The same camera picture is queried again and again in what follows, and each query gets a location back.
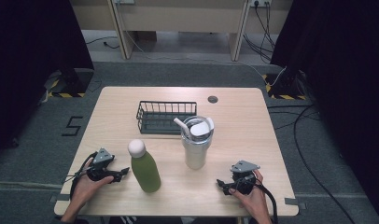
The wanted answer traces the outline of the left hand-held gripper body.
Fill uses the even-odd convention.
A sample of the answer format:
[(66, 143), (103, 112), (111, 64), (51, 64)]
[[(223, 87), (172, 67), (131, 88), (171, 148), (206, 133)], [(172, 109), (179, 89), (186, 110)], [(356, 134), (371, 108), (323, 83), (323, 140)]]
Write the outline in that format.
[(107, 166), (114, 160), (105, 148), (100, 148), (98, 151), (91, 154), (91, 162), (88, 164), (86, 174), (92, 181), (99, 181), (105, 177), (111, 176), (107, 170)]

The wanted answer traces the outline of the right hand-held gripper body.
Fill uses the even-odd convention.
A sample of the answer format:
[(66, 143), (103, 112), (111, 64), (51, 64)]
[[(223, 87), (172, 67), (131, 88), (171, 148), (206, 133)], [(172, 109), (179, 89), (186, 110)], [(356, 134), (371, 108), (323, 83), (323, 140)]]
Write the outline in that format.
[(242, 194), (249, 194), (256, 184), (257, 177), (254, 173), (260, 166), (249, 161), (238, 161), (232, 168), (233, 189)]

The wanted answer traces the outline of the green bottle with white cap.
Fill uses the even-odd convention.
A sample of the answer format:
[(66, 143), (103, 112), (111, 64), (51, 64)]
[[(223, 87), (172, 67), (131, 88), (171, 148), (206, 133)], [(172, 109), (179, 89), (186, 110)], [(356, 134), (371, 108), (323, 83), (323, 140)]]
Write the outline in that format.
[(161, 187), (161, 178), (157, 164), (148, 153), (145, 143), (140, 139), (132, 140), (128, 145), (131, 155), (133, 174), (144, 192), (151, 193)]

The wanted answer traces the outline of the person's right hand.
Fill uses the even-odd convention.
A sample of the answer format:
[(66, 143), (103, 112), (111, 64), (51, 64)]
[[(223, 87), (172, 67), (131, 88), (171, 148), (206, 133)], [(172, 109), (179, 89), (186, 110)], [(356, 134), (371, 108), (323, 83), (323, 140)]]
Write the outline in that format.
[(254, 215), (269, 214), (265, 193), (258, 187), (254, 187), (247, 195), (236, 191), (232, 196), (239, 200), (239, 206), (244, 208), (252, 217)]

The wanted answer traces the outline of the person's left hand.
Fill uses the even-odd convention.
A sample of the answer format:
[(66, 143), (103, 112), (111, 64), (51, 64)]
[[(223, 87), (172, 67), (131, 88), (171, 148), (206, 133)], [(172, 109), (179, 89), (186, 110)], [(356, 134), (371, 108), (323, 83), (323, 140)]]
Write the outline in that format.
[(71, 202), (76, 205), (83, 206), (88, 200), (90, 200), (98, 189), (102, 186), (109, 184), (114, 179), (113, 176), (104, 177), (101, 180), (93, 181), (89, 179), (87, 175), (87, 169), (92, 162), (92, 159), (88, 159), (80, 173), (79, 180), (74, 189)]

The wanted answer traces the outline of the white tumbler with straw lid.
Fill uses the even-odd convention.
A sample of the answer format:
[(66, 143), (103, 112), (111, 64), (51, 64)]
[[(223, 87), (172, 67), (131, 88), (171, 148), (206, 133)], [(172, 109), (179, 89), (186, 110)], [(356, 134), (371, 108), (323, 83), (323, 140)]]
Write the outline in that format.
[(215, 124), (211, 118), (192, 116), (184, 121), (174, 118), (181, 128), (181, 141), (185, 149), (185, 163), (198, 170), (205, 165), (207, 149), (211, 146)]

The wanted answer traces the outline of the black tape floor numeral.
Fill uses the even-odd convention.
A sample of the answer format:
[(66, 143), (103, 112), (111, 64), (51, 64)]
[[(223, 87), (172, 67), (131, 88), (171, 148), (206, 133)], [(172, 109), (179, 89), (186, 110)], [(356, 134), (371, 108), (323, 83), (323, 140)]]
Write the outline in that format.
[(81, 126), (77, 124), (77, 121), (80, 119), (83, 119), (83, 117), (72, 116), (65, 126), (66, 132), (62, 133), (62, 136), (77, 136), (81, 129)]

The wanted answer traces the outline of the person's dark striped pants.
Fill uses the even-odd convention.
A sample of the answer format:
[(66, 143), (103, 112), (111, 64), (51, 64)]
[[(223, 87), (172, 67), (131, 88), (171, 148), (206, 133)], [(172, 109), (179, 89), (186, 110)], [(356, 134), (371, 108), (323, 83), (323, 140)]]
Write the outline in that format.
[(108, 224), (237, 224), (235, 217), (111, 217)]

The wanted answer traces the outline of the grey tape strip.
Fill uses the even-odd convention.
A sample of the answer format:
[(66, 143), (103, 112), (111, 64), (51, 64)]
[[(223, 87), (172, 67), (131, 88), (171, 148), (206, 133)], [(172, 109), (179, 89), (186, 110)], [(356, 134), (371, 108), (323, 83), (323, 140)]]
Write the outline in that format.
[(307, 209), (306, 203), (302, 203), (298, 199), (295, 199), (295, 198), (285, 198), (285, 204), (297, 205), (300, 210), (306, 210)]
[(49, 201), (51, 203), (56, 203), (58, 201), (69, 201), (69, 200), (70, 200), (70, 195), (69, 194), (52, 195), (49, 198)]

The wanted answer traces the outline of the stand base with hazard tape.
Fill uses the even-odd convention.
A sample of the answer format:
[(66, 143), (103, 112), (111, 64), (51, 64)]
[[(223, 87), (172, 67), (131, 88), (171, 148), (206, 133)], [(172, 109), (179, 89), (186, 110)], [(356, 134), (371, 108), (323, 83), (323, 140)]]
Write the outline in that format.
[(93, 77), (90, 68), (74, 68), (68, 72), (56, 71), (51, 75), (48, 97), (76, 98), (84, 97)]
[(270, 98), (285, 100), (305, 100), (304, 91), (296, 77), (279, 74), (263, 75), (265, 89)]

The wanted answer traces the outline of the dark curtain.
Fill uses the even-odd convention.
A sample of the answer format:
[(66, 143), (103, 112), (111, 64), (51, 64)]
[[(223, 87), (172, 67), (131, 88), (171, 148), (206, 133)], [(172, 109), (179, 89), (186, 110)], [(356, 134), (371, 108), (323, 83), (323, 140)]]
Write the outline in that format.
[(379, 216), (379, 0), (292, 0), (272, 62), (306, 74)]
[(70, 0), (0, 0), (0, 150), (55, 71), (93, 68)]

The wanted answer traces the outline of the beige background desk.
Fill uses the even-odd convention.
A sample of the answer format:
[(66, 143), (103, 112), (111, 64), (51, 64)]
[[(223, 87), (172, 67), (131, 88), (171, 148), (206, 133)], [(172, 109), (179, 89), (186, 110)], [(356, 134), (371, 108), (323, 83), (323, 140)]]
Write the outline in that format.
[(263, 26), (277, 35), (294, 0), (251, 7), (250, 0), (69, 0), (80, 28), (113, 30), (122, 58), (131, 58), (137, 32), (219, 33), (228, 36), (231, 59), (239, 59), (244, 34)]

